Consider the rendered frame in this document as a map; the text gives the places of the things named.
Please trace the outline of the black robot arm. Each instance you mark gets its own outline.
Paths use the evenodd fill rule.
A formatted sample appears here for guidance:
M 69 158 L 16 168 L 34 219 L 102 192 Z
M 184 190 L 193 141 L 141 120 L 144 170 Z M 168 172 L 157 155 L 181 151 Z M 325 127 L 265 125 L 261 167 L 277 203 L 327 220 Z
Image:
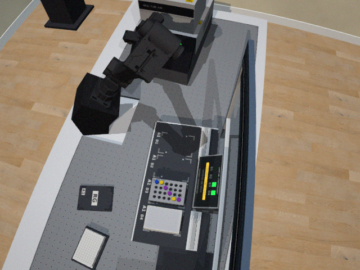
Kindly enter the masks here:
M 139 23 L 137 31 L 125 31 L 125 43 L 137 45 L 124 62 L 112 58 L 103 71 L 106 78 L 99 78 L 90 101 L 107 110 L 119 86 L 125 89 L 137 78 L 150 83 L 170 58 L 176 60 L 181 55 L 184 50 L 181 40 L 162 25 L 163 18 L 153 12 Z

